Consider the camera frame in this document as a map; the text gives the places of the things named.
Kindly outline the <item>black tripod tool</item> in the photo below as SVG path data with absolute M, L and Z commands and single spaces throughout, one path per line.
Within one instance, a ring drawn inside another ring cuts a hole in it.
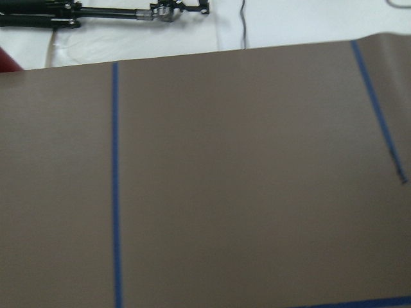
M 80 18 L 171 22 L 175 10 L 207 15 L 209 1 L 199 1 L 196 6 L 183 1 L 157 1 L 148 9 L 88 7 L 80 1 L 1 1 L 1 26 L 75 29 L 81 26 Z

